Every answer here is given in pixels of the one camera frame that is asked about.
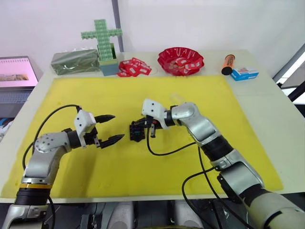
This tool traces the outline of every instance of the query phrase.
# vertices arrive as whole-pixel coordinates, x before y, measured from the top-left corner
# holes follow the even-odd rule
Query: red bowl
[[[173,62],[179,58],[184,57],[190,61],[190,63],[199,62],[199,66],[196,69],[188,70],[187,72],[182,71],[182,68],[178,66],[173,67]],[[199,72],[200,68],[204,66],[203,57],[196,51],[183,47],[174,47],[165,49],[163,52],[159,53],[158,62],[161,67],[167,73],[172,75],[191,75]]]

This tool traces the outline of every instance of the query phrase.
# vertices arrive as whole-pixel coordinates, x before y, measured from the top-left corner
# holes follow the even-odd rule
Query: cable
[[[197,216],[199,216],[199,218],[205,222],[210,228],[212,229],[216,229],[212,224],[210,224],[205,218],[203,218],[199,212],[197,211],[196,207],[192,204],[192,202],[187,198],[186,194],[185,194],[185,191],[184,191],[184,186],[186,184],[186,182],[190,179],[192,179],[193,177],[196,177],[196,176],[199,176],[199,175],[202,175],[202,174],[205,174],[206,171],[203,171],[203,172],[199,172],[199,173],[195,173],[193,175],[190,175],[189,177],[187,177],[184,182],[182,183],[182,187],[181,187],[181,190],[182,190],[182,195],[184,197],[184,200],[186,201],[186,203],[190,206],[190,208],[197,214]]]
[[[65,106],[61,106],[61,107],[55,109],[54,111],[52,111],[52,112],[44,119],[44,121],[42,122],[42,124],[39,126],[39,128],[38,128],[38,130],[37,130],[37,132],[36,132],[36,135],[35,135],[35,137],[34,137],[34,141],[33,141],[33,142],[34,142],[34,143],[36,142],[36,140],[37,140],[37,138],[38,138],[38,135],[39,135],[39,133],[40,133],[40,131],[41,131],[43,125],[47,122],[47,120],[48,120],[53,114],[55,114],[56,112],[58,112],[59,110],[61,110],[61,109],[63,109],[63,108],[71,107],[71,106],[74,106],[74,107],[76,107],[77,109],[80,109],[80,106],[78,106],[78,105],[75,105],[75,104],[68,104],[68,105],[65,105]]]
[[[51,210],[52,210],[52,227],[51,229],[54,229],[55,228],[55,220],[56,220],[56,211],[55,211],[55,206],[53,204],[53,201],[51,199],[51,197],[48,198],[49,202],[50,202],[50,205],[51,205]]]
[[[25,158],[28,154],[28,151],[30,150],[30,148],[33,146],[33,142],[28,146],[28,148],[25,150],[24,154],[23,154],[23,157],[22,157],[22,167],[23,167],[23,170],[25,170]]]
[[[216,206],[215,206],[215,204],[214,204],[214,200],[215,200],[215,199],[212,199],[212,208],[213,208],[213,210],[214,210],[214,214],[215,214],[215,217],[216,217],[216,220],[217,220],[219,229],[223,229],[223,227],[222,227],[222,225],[221,225],[221,221],[220,221],[219,215],[218,215],[218,213],[217,213]]]
[[[203,171],[204,170],[204,165],[203,165],[203,161],[202,161],[202,157],[201,157],[201,152],[200,152],[200,148],[198,147],[198,154],[199,154],[199,160],[200,160],[200,165]],[[215,192],[215,189],[213,188],[209,177],[207,176],[206,173],[203,173],[205,176],[206,181],[208,182],[210,189],[212,190],[212,192],[214,193],[214,195],[216,196],[217,199],[219,199],[219,201],[223,204],[223,206],[228,209],[228,211],[234,215],[242,224],[244,224],[246,227],[248,227],[249,229],[254,229],[251,225],[249,225],[248,223],[246,223],[239,215],[237,215],[220,197],[219,195]]]
[[[180,150],[182,150],[182,149],[184,149],[184,148],[187,148],[187,147],[189,147],[189,146],[191,146],[191,145],[196,144],[195,142],[192,142],[192,143],[190,143],[190,144],[187,144],[187,145],[185,145],[185,146],[182,146],[181,148],[176,149],[176,150],[174,150],[174,151],[171,151],[171,152],[169,152],[169,153],[165,153],[165,154],[156,154],[156,153],[154,153],[154,152],[152,151],[152,149],[151,149],[150,146],[149,146],[149,127],[147,128],[146,143],[147,143],[147,148],[148,148],[149,152],[151,152],[151,154],[152,154],[152,155],[155,155],[155,156],[166,156],[166,155],[169,155],[169,154],[173,154],[173,153],[176,153],[176,152],[178,152],[178,151],[180,151]]]
[[[210,172],[210,171],[212,171],[212,170],[214,170],[214,167],[205,170],[205,172],[207,173],[207,172]]]

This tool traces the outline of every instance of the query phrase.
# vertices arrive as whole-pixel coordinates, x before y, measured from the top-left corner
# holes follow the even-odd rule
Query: white table
[[[255,58],[244,50],[202,51],[205,66],[197,75],[220,74],[224,58],[227,54],[236,56],[236,68],[248,66],[259,70],[256,79],[234,81],[230,76],[226,79],[230,84],[241,108],[247,116],[257,137],[276,168],[284,189],[279,193],[295,193],[305,191],[305,119],[282,93],[265,69],[259,66]],[[119,60],[132,57],[145,61],[152,67],[151,76],[169,75],[157,62],[157,53],[120,53]],[[63,77],[101,77],[102,73],[80,73]],[[58,77],[50,68],[17,115],[15,121],[0,143],[0,190],[5,184],[11,167],[15,161],[17,150],[30,126],[37,109],[51,83]],[[213,198],[213,195],[193,195],[190,198]],[[104,202],[125,200],[161,200],[182,199],[178,196],[142,196],[117,198],[67,198],[54,199],[55,203],[72,202]],[[13,202],[13,199],[0,198],[0,202]]]

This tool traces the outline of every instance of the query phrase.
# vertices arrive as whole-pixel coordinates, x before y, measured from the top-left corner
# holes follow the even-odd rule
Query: laptop screen
[[[27,56],[0,57],[0,88],[34,87],[37,82]]]

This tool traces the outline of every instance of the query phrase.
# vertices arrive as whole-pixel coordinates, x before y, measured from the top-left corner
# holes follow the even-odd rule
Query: green cross toy
[[[111,36],[121,36],[121,29],[109,30],[107,29],[106,20],[94,20],[95,31],[82,32],[82,39],[97,39],[97,47],[99,51],[99,60],[108,61],[113,60],[112,48],[109,41]]]

